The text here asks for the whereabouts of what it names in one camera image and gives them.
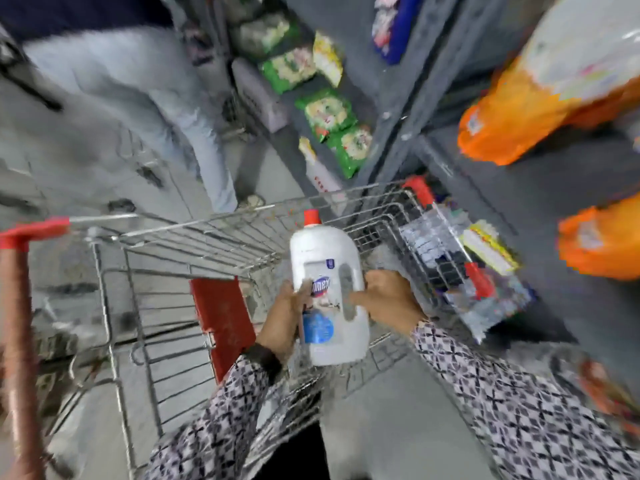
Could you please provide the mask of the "person's right forearm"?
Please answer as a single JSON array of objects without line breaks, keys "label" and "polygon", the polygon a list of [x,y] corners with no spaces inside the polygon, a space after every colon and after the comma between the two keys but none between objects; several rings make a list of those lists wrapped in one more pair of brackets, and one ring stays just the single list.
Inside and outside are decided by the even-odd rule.
[{"label": "person's right forearm", "polygon": [[412,340],[470,414],[509,480],[640,480],[640,453],[553,382],[494,359],[421,321]]}]

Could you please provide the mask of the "large orange and white bag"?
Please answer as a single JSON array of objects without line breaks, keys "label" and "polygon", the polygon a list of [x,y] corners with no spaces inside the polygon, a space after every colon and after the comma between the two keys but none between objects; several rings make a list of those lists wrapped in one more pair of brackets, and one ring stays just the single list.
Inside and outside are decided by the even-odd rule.
[{"label": "large orange and white bag", "polygon": [[489,92],[460,119],[464,156],[506,166],[563,126],[640,106],[640,0],[555,0]]},{"label": "large orange and white bag", "polygon": [[559,258],[574,271],[618,281],[640,280],[640,192],[559,222]]}]

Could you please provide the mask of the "black wristband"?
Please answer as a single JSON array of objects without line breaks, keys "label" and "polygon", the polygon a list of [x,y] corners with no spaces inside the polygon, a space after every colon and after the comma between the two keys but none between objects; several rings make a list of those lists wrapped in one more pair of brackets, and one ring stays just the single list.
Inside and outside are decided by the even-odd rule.
[{"label": "black wristband", "polygon": [[249,361],[260,366],[268,377],[269,385],[274,386],[279,375],[282,373],[283,365],[272,350],[255,342],[250,347],[245,348],[242,355]]}]

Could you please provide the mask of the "silver foil packets bundle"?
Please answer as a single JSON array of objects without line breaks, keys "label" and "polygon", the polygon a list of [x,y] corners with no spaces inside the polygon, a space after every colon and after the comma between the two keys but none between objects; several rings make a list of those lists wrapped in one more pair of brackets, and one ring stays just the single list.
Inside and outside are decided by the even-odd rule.
[{"label": "silver foil packets bundle", "polygon": [[501,276],[463,245],[460,234],[476,221],[446,201],[402,225],[400,233],[444,307],[481,344],[492,328],[522,312],[533,297],[516,272]]}]

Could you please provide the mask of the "yellow snack packet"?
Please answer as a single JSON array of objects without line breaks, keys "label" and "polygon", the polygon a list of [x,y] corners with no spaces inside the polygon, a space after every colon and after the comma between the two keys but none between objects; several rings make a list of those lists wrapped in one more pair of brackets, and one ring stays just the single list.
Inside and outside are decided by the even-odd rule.
[{"label": "yellow snack packet", "polygon": [[344,74],[344,67],[341,52],[334,41],[321,31],[316,31],[312,53],[316,70],[329,81],[332,87],[338,88]]}]

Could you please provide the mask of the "person's left forearm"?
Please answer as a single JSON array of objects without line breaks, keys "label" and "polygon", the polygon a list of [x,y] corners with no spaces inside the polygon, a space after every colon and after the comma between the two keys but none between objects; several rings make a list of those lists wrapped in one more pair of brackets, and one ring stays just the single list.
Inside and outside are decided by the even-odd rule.
[{"label": "person's left forearm", "polygon": [[156,444],[142,480],[237,480],[270,387],[241,354],[203,411]]}]

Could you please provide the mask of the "blue and white pack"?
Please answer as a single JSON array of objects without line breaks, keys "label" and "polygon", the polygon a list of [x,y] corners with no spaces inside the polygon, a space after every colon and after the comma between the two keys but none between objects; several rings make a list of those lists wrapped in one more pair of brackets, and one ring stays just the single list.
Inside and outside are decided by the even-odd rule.
[{"label": "blue and white pack", "polygon": [[423,0],[374,0],[371,38],[388,65],[399,64]]}]

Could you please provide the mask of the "person's right hand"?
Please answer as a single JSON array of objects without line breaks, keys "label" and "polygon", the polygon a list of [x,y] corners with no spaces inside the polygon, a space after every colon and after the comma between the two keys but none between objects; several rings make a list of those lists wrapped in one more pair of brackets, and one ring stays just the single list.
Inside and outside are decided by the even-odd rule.
[{"label": "person's right hand", "polygon": [[420,322],[427,320],[415,298],[410,282],[397,271],[373,269],[365,275],[365,290],[375,289],[385,297],[385,306],[366,310],[373,321],[389,327],[406,337]]}]

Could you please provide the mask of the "white bleach bottle red cap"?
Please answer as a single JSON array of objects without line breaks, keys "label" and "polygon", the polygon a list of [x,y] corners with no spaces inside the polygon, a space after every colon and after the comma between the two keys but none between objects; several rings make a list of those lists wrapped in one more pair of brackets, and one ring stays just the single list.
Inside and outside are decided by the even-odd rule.
[{"label": "white bleach bottle red cap", "polygon": [[365,290],[356,243],[340,228],[323,224],[319,211],[303,212],[303,227],[290,240],[292,284],[310,284],[310,306],[301,316],[301,344],[314,366],[363,360],[371,332],[367,311],[350,296]]}]

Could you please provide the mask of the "white and yellow packet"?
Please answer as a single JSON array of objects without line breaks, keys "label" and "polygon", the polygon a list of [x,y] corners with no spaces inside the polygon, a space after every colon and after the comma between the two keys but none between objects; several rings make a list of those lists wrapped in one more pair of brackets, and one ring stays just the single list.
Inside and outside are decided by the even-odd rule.
[{"label": "white and yellow packet", "polygon": [[307,177],[319,193],[335,193],[344,188],[337,177],[320,162],[308,138],[299,137],[298,149],[306,162]]}]

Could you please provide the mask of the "person's left hand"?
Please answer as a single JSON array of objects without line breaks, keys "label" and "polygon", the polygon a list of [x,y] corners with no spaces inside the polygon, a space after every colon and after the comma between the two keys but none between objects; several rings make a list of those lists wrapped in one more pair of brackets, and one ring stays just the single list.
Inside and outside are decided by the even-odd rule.
[{"label": "person's left hand", "polygon": [[291,357],[302,316],[293,316],[292,282],[283,282],[256,342],[268,347],[285,365]]}]

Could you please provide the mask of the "yellow and green packet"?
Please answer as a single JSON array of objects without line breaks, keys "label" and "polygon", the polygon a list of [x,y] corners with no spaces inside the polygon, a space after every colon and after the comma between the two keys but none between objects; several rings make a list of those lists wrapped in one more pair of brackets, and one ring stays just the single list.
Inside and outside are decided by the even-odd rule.
[{"label": "yellow and green packet", "polygon": [[471,224],[460,234],[463,245],[501,276],[514,274],[520,262],[502,243],[497,229],[484,219]]}]

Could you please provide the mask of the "orange and grey packet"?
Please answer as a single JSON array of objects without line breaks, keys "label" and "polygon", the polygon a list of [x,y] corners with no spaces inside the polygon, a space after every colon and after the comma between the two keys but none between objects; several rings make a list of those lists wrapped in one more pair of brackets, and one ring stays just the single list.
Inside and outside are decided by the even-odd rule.
[{"label": "orange and grey packet", "polygon": [[640,404],[615,382],[601,363],[586,359],[579,366],[583,393],[597,411],[634,448],[640,449]]}]

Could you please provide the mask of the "grey metal shelf unit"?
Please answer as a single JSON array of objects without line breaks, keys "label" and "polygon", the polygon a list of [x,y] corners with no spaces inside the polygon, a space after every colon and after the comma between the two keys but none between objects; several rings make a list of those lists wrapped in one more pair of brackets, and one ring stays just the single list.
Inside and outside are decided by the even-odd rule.
[{"label": "grey metal shelf unit", "polygon": [[339,93],[374,131],[372,162],[355,177],[341,176],[331,151],[321,163],[338,181],[338,192],[390,183],[427,169],[473,217],[497,227],[524,259],[520,272],[541,305],[525,313],[523,328],[550,340],[575,339],[635,396],[640,396],[640,282],[615,283],[580,276],[554,249],[560,218],[588,204],[639,190],[640,156],[610,130],[571,136],[566,130],[514,169],[463,162],[454,142],[454,118],[463,104],[489,87],[490,70],[515,47],[516,29],[498,29],[512,0],[422,0],[406,55],[388,66],[374,53],[367,32],[374,0],[247,0],[255,19],[281,10],[300,28],[276,47],[284,52],[325,33],[346,56]]}]

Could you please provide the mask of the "red cart seat flap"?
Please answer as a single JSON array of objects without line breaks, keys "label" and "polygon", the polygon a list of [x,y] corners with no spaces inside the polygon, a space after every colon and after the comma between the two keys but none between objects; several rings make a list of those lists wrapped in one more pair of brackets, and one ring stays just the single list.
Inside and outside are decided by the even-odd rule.
[{"label": "red cart seat flap", "polygon": [[255,343],[256,332],[236,276],[194,278],[189,281],[196,316],[209,339],[209,356],[217,384],[227,375],[240,354]]}]

